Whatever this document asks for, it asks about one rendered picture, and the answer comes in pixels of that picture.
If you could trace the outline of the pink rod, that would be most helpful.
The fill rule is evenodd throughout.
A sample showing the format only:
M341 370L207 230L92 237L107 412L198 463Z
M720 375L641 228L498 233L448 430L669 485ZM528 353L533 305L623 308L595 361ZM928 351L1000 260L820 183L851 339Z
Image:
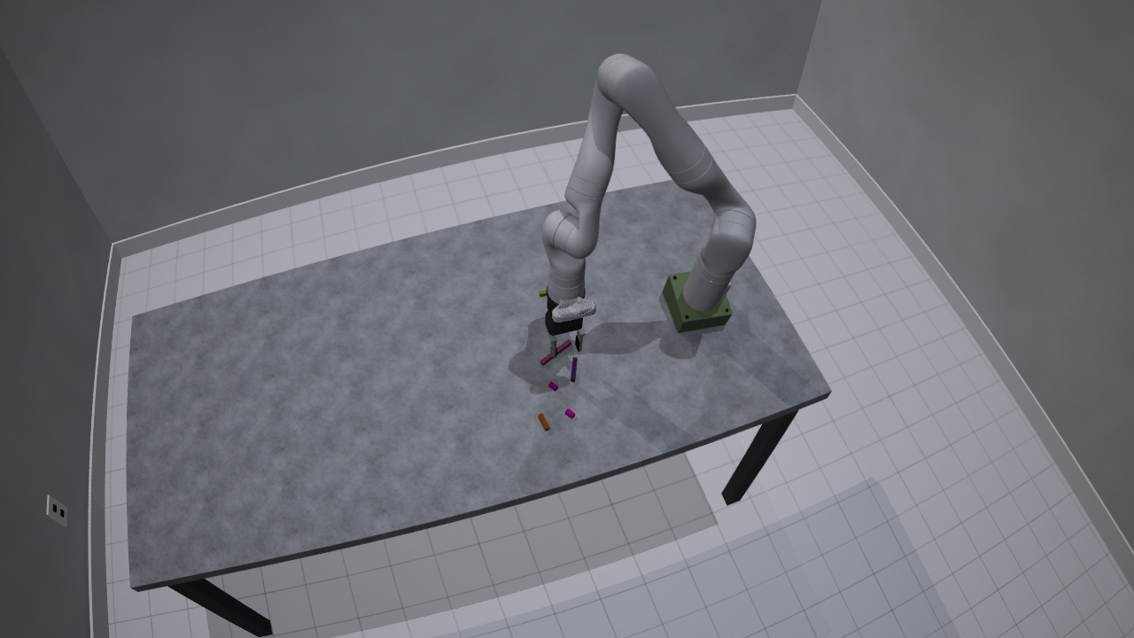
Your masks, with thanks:
M561 354L562 350L565 348L567 348L568 346L570 346L570 344L572 344L572 341L568 339L567 342L564 342L562 344L560 344L559 347L556 348L556 354ZM542 366L544 366L545 363L548 363L548 361L550 361L552 359L555 359L555 356L552 356L552 354L547 355L545 358L543 358L541 360Z

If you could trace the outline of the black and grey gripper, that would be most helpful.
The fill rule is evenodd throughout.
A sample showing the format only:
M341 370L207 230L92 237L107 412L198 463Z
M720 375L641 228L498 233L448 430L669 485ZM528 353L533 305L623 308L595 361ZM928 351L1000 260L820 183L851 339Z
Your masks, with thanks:
M583 316L595 314L596 304L585 300L585 278L578 287L562 288L556 286L549 278L547 287L548 311L545 313L545 330L551 340L550 351L556 358L556 337L562 332L578 331L576 347L582 352L585 332L582 327Z

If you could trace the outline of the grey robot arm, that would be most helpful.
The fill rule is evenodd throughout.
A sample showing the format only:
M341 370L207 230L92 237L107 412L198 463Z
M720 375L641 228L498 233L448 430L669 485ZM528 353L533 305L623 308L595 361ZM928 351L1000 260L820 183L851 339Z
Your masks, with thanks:
M713 209L709 243L703 244L683 288L691 308L711 311L723 301L734 272L748 260L758 221L704 142L677 112L655 70L629 54L612 54L598 69L582 148L564 192L564 199L579 216L556 210L542 226L549 277L562 288L578 287L585 278L585 257L598 244L601 202L613 171L623 112L648 133L657 160L672 181L685 192L703 195Z

